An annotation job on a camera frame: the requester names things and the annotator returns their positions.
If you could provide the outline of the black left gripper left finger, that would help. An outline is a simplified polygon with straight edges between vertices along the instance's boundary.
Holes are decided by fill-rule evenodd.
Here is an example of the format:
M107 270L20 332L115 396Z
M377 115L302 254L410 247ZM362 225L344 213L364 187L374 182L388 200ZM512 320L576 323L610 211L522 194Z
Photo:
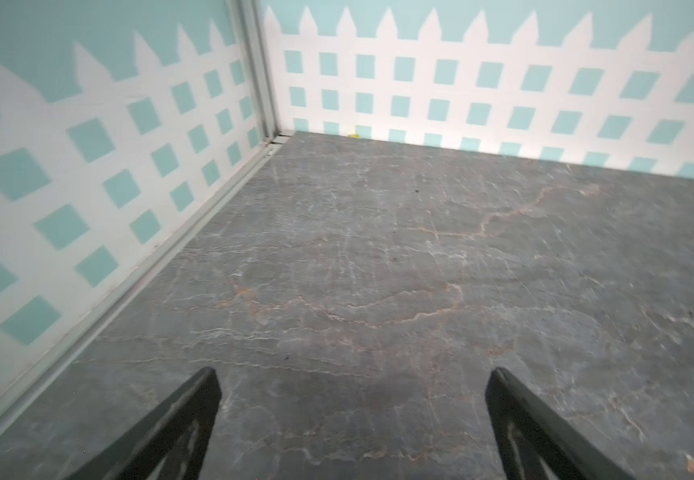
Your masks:
M222 390L204 367L125 434L84 464L71 479L197 479Z

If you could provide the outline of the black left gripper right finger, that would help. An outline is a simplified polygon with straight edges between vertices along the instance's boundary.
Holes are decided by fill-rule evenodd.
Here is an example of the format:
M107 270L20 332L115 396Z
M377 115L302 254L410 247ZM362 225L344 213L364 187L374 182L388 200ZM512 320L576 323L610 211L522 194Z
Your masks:
M485 399L508 479L630 479L508 369L489 377Z

